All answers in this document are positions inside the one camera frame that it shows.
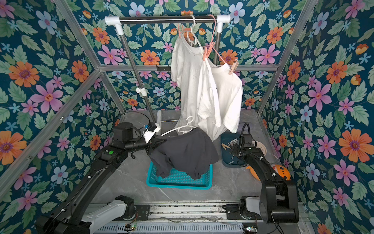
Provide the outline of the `pink clothespin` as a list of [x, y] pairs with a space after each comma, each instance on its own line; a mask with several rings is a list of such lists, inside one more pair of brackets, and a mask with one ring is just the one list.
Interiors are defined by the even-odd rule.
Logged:
[[177, 25], [177, 29], [178, 29], [179, 38], [182, 38], [183, 35], [184, 35], [184, 29], [185, 29], [185, 27], [182, 24], [179, 23]]
[[209, 58], [210, 54], [212, 53], [214, 49], [215, 49], [215, 42], [211, 42], [204, 47], [203, 61]]

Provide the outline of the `white printed t-shirt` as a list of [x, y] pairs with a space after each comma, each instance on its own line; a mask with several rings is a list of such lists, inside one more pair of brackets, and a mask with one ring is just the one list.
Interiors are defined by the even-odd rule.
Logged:
[[219, 114], [221, 126], [213, 124], [212, 119], [206, 120], [207, 134], [212, 140], [216, 140], [221, 134], [229, 130], [236, 133], [240, 123], [240, 114], [243, 97], [242, 80], [231, 71], [228, 64], [217, 66], [210, 60], [212, 75], [216, 84], [219, 102]]

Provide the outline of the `black wall hook rail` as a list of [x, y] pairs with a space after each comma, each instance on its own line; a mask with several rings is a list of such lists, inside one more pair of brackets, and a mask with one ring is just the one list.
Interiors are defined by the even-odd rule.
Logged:
[[157, 72], [171, 72], [171, 67], [169, 65], [157, 65]]

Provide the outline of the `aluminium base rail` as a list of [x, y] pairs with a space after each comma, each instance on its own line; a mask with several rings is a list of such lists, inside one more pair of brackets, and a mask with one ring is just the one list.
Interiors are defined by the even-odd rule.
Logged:
[[298, 223], [265, 223], [237, 201], [138, 203], [136, 217], [116, 218], [98, 234], [313, 234], [303, 208]]

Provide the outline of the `white steel clothes rack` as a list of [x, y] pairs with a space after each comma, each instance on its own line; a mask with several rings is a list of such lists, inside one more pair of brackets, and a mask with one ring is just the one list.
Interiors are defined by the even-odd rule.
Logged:
[[[156, 117], [154, 115], [151, 103], [148, 98], [148, 93], [144, 84], [142, 83], [142, 79], [140, 78], [140, 71], [156, 71], [157, 65], [137, 65], [132, 53], [130, 46], [126, 40], [125, 32], [123, 29], [123, 25], [127, 24], [156, 24], [156, 23], [192, 23], [191, 20], [187, 22], [181, 22], [181, 16], [156, 16], [156, 17], [117, 17], [117, 16], [106, 16], [105, 23], [108, 26], [114, 26], [116, 28], [116, 32], [122, 42], [123, 48], [128, 56], [128, 60], [130, 63], [130, 68], [135, 74], [135, 78], [138, 82], [139, 88], [137, 89], [137, 93], [143, 98], [145, 104], [147, 106], [147, 110], [151, 115], [151, 119], [153, 122], [157, 122]], [[214, 23], [213, 18], [209, 16], [195, 16], [196, 22], [198, 23]]]

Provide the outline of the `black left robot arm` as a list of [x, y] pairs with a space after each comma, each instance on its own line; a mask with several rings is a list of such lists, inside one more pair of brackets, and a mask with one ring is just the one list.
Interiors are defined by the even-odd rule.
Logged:
[[35, 223], [38, 233], [93, 234], [116, 218], [135, 218], [134, 200], [127, 196], [118, 196], [113, 202], [93, 213], [85, 212], [100, 188], [131, 153], [145, 150], [149, 154], [164, 143], [155, 136], [160, 129], [159, 124], [150, 122], [141, 136], [134, 139], [136, 128], [132, 123], [122, 122], [116, 126], [113, 142], [94, 157], [89, 172], [68, 198], [50, 215], [38, 218]]

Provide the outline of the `pink wire hanger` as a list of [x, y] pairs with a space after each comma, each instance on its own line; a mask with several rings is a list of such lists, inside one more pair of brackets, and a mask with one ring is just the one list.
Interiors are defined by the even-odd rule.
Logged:
[[214, 27], [213, 27], [211, 42], [215, 42], [215, 49], [213, 50], [215, 53], [213, 57], [213, 63], [216, 65], [220, 57], [219, 50], [220, 50], [220, 42], [221, 42], [221, 35], [223, 32], [223, 26], [224, 24], [231, 22], [231, 17], [230, 15], [218, 15], [218, 16], [210, 15], [210, 16], [214, 20]]

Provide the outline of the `beige clothespin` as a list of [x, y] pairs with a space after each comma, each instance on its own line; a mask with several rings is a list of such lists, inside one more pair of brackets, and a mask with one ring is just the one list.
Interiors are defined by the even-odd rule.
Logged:
[[239, 62], [238, 62], [238, 60], [236, 59], [235, 61], [234, 61], [234, 63], [232, 64], [232, 66], [231, 66], [231, 69], [230, 69], [230, 71], [229, 71], [229, 75], [232, 75], [235, 71], [236, 71], [236, 69], [237, 69], [237, 67], [239, 66]]

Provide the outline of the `teal clothespin tray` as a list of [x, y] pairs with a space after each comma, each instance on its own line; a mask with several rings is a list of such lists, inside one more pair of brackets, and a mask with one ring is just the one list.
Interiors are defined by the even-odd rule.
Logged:
[[239, 144], [239, 134], [225, 132], [220, 136], [222, 164], [228, 168], [240, 168], [247, 163], [231, 153], [232, 147]]

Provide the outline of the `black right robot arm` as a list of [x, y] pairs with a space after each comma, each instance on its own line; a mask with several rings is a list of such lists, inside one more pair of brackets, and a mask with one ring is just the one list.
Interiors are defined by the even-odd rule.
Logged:
[[290, 172], [266, 160], [267, 148], [253, 138], [249, 123], [244, 123], [239, 133], [223, 133], [220, 140], [223, 165], [247, 169], [262, 185], [258, 197], [243, 196], [238, 205], [225, 205], [228, 218], [255, 216], [264, 223], [297, 223], [297, 188]]

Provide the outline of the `orange plush toy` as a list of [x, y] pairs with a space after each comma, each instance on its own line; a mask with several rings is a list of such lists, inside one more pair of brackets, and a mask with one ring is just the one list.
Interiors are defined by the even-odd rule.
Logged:
[[[291, 180], [291, 174], [290, 172], [288, 171], [288, 169], [282, 165], [278, 165], [278, 164], [272, 164], [271, 165], [272, 168], [274, 169], [274, 171], [280, 175], [282, 178], [285, 178], [286, 180]], [[252, 176], [260, 181], [259, 177], [257, 176], [256, 172], [254, 171], [254, 169], [251, 167], [251, 166], [247, 166], [246, 169], [248, 169], [250, 171], [250, 173], [252, 174]]]

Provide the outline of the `teal laundry basket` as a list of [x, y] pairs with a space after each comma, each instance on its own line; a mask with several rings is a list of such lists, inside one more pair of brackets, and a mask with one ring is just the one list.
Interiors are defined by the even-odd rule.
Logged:
[[189, 189], [189, 190], [208, 190], [212, 186], [213, 180], [213, 165], [211, 164], [209, 170], [203, 174], [200, 179], [193, 180], [185, 172], [180, 172], [174, 168], [170, 171], [170, 175], [166, 178], [157, 176], [157, 168], [151, 162], [148, 175], [147, 185], [155, 188], [170, 188], [170, 189]]

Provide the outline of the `white plastic hanger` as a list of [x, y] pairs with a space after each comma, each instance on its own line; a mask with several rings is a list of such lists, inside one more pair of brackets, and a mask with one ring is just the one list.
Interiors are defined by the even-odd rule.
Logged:
[[193, 116], [187, 117], [186, 121], [187, 121], [186, 125], [183, 125], [183, 126], [180, 126], [180, 127], [176, 127], [174, 129], [171, 129], [171, 130], [163, 133], [161, 136], [168, 135], [169, 133], [174, 132], [174, 131], [176, 131], [178, 133], [182, 133], [184, 135], [184, 134], [192, 131], [193, 129], [195, 129], [195, 127], [191, 125], [191, 123], [194, 121], [194, 117]]
[[203, 48], [203, 46], [201, 45], [200, 41], [198, 40], [197, 36], [195, 35], [194, 33], [194, 26], [196, 25], [196, 18], [194, 15], [191, 15], [191, 16], [181, 16], [180, 18], [181, 22], [187, 22], [188, 20], [191, 20], [192, 21], [192, 25], [190, 27], [185, 27], [184, 29], [184, 35], [182, 38], [179, 38], [179, 35], [178, 35], [178, 38], [179, 39], [185, 39], [187, 41], [189, 41], [191, 43], [191, 46], [199, 46], [200, 48]]

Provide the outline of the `plain white t-shirt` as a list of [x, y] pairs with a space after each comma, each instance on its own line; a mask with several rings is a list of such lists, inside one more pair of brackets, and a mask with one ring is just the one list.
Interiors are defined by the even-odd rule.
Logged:
[[192, 47], [185, 38], [178, 38], [171, 62], [171, 78], [181, 92], [181, 116], [177, 125], [199, 127], [213, 137], [222, 125], [217, 87], [208, 60], [203, 60], [203, 48]]

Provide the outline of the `dark grey t-shirt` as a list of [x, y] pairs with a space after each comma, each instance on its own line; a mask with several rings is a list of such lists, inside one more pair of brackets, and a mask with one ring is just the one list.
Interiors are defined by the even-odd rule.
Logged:
[[198, 180], [219, 160], [213, 141], [199, 128], [184, 135], [158, 136], [156, 139], [164, 142], [149, 157], [156, 167], [156, 174], [162, 178], [168, 177], [174, 168]]

